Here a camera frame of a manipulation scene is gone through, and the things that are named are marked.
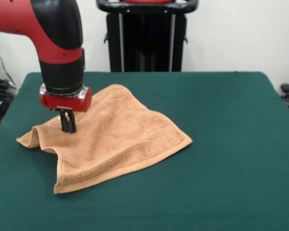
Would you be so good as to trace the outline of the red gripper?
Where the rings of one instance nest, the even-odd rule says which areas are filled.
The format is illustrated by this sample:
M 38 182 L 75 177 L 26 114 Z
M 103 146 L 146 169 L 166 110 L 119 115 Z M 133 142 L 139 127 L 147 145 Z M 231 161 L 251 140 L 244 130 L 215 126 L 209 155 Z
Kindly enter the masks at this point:
M 75 133 L 76 123 L 74 112 L 86 112 L 92 100 L 92 90 L 83 87 L 79 92 L 68 96 L 57 96 L 47 92 L 45 84 L 42 84 L 39 90 L 39 99 L 41 104 L 49 109 L 69 108 L 66 117 L 66 111 L 60 109 L 60 120 L 63 132 Z

